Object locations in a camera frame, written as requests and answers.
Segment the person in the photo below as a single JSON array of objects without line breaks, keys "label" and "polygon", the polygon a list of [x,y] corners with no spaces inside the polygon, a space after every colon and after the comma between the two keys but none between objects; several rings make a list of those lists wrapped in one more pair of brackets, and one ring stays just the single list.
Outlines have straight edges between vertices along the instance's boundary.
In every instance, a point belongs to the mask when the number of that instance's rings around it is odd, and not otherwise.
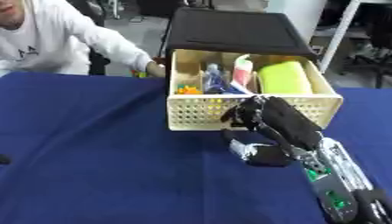
[{"label": "person", "polygon": [[0,76],[88,74],[89,46],[131,70],[165,76],[147,52],[117,31],[95,25],[66,0],[0,0]]}]

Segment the robotic arm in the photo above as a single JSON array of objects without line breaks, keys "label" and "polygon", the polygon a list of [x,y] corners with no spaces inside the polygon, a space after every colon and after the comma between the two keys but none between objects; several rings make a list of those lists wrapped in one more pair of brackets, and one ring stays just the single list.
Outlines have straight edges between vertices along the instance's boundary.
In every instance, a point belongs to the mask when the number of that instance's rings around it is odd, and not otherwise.
[{"label": "robotic arm", "polygon": [[392,204],[383,190],[369,181],[341,143],[321,134],[285,100],[253,96],[231,108],[222,118],[245,126],[275,144],[243,144],[224,129],[230,150],[249,165],[286,166],[299,161],[325,219],[330,223],[392,223]]}]

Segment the yellow sponge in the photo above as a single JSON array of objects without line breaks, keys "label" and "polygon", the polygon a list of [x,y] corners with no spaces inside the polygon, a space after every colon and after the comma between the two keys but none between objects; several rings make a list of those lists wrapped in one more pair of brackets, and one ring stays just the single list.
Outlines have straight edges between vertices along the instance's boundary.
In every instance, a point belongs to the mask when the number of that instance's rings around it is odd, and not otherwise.
[{"label": "yellow sponge", "polygon": [[259,77],[264,94],[312,94],[311,83],[297,61],[266,66]]}]

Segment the black chair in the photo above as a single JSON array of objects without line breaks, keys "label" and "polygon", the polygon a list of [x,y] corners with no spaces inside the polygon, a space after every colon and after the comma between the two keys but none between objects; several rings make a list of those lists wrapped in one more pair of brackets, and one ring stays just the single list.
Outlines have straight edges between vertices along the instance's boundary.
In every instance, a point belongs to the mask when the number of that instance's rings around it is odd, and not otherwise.
[{"label": "black chair", "polygon": [[[103,7],[102,0],[68,0],[81,14],[90,17],[96,25],[105,26],[107,12]],[[105,66],[110,63],[109,59],[104,58],[101,54],[90,48],[90,70],[91,75],[105,75]]]},{"label": "black chair", "polygon": [[374,7],[367,34],[373,47],[369,55],[356,55],[346,69],[370,70],[375,73],[375,87],[382,88],[384,76],[392,76],[392,6]]}]

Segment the white plastic basket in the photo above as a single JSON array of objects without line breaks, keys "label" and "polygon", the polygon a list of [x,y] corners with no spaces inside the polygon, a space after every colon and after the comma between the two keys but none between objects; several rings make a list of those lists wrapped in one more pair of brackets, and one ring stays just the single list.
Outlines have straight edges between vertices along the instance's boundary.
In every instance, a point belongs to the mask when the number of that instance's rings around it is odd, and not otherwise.
[{"label": "white plastic basket", "polygon": [[[204,52],[176,50],[172,55],[170,93],[167,99],[167,113],[171,130],[221,130],[232,129],[222,123],[221,116],[233,106],[252,95],[246,94],[176,94],[178,84],[186,84],[202,89],[203,62],[217,62],[226,70],[233,71],[239,53]],[[314,94],[273,94],[284,98],[320,127],[325,128],[343,102],[312,62],[301,57],[282,55],[251,55],[255,67],[276,64],[287,60],[301,62]],[[257,83],[248,88],[256,92]]]}]

